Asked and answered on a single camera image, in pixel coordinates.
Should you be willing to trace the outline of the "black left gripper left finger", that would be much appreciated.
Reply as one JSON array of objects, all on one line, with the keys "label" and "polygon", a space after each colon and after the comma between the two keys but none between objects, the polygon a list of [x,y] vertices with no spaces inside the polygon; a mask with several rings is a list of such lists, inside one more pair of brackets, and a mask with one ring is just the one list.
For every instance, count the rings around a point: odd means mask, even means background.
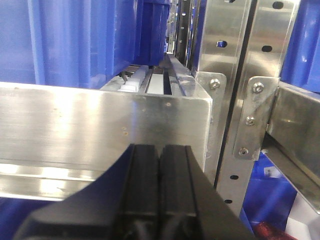
[{"label": "black left gripper left finger", "polygon": [[29,214],[16,240],[154,240],[159,216],[158,153],[131,144],[100,177]]}]

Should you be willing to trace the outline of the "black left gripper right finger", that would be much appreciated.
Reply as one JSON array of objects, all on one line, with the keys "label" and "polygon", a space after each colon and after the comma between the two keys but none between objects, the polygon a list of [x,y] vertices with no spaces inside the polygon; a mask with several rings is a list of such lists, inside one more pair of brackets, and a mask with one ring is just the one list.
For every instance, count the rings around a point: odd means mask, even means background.
[{"label": "black left gripper right finger", "polygon": [[166,145],[160,157],[162,240],[254,240],[201,170],[190,146]]}]

